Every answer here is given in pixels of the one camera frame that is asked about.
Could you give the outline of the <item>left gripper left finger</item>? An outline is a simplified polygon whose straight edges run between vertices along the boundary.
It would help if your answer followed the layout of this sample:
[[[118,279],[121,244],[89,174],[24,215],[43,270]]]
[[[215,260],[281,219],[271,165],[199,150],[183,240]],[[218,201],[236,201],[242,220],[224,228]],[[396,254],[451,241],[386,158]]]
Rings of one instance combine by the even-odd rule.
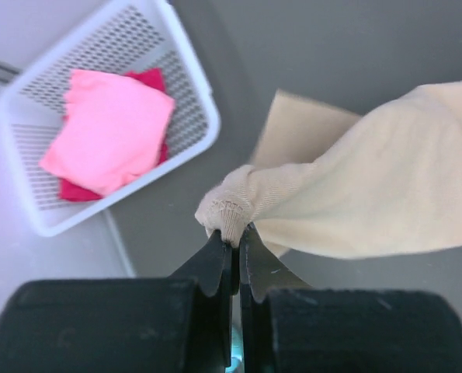
[[[231,363],[233,249],[215,231],[168,277],[164,366],[226,368]]]

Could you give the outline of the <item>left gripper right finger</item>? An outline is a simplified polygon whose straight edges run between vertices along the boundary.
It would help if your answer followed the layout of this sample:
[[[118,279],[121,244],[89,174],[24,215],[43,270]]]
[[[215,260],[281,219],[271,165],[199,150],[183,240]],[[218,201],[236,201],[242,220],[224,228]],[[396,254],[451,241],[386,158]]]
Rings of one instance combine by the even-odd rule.
[[[245,371],[275,372],[274,328],[268,292],[283,288],[310,289],[311,286],[265,246],[254,224],[245,228],[238,256]]]

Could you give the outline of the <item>beige t shirt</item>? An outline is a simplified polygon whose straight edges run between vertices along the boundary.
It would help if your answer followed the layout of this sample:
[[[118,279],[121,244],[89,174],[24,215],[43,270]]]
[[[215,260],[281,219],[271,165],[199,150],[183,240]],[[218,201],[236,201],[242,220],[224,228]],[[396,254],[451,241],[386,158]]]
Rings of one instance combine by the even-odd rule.
[[[462,81],[421,85],[364,116],[278,91],[248,165],[196,220],[239,243],[339,259],[462,246]]]

